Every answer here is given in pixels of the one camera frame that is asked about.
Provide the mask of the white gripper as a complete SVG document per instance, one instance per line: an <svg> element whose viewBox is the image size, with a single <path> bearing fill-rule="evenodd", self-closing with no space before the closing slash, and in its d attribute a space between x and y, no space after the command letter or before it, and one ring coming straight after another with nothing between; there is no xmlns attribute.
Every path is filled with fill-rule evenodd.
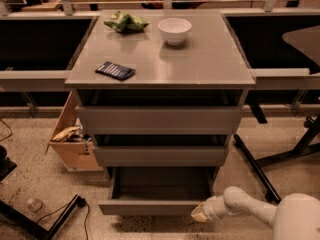
<svg viewBox="0 0 320 240"><path fill-rule="evenodd" d="M224 198L222 196L213 196L204 203L200 203L191 212L191 217L198 222L205 223L221 219L227 214Z"/></svg>

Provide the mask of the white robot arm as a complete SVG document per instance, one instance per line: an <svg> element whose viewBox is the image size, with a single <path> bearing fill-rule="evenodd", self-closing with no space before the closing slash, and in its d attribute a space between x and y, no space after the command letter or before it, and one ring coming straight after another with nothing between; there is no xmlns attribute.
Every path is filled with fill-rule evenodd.
<svg viewBox="0 0 320 240"><path fill-rule="evenodd" d="M270 227L272 240L320 240L320 201L302 193L287 195L272 205L230 186L191 212L194 220L203 223L239 215L254 216Z"/></svg>

